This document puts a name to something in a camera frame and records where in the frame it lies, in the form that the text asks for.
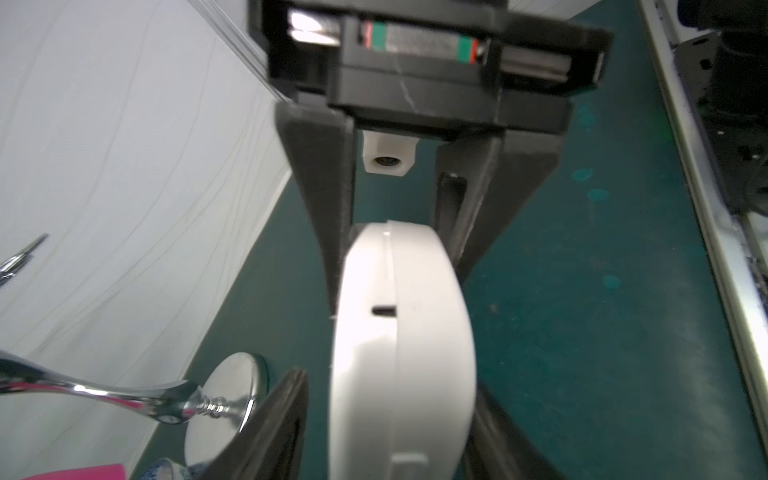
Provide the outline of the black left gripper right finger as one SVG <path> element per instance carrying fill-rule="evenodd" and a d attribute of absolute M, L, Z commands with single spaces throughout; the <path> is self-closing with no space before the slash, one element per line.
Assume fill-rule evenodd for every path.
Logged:
<path fill-rule="evenodd" d="M 565 479 L 516 425 L 490 390 L 478 384 L 468 441 L 465 479 Z"/>

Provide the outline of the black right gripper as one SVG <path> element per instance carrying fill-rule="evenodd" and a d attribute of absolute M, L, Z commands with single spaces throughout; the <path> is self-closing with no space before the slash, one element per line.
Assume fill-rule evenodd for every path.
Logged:
<path fill-rule="evenodd" d="M 248 33 L 269 83 L 296 102 L 277 105 L 275 126 L 332 311 L 351 239 L 354 122 L 439 138 L 506 130 L 437 149 L 433 228 L 463 282 L 558 166 L 564 138 L 552 134 L 612 46 L 605 29 L 497 1 L 252 1 Z"/>

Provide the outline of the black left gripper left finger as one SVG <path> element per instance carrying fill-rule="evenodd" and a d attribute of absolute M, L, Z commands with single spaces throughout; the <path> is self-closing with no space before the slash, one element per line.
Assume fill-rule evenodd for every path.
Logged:
<path fill-rule="evenodd" d="M 201 477 L 210 480 L 298 478 L 308 405 L 308 373 L 293 369 Z"/>

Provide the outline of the white square alarm clock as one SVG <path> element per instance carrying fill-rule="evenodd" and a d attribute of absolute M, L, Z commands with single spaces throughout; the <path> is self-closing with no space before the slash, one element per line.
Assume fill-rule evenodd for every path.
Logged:
<path fill-rule="evenodd" d="M 328 423 L 333 479 L 450 479 L 477 387 L 473 333 L 429 226 L 366 225 L 345 261 Z"/>

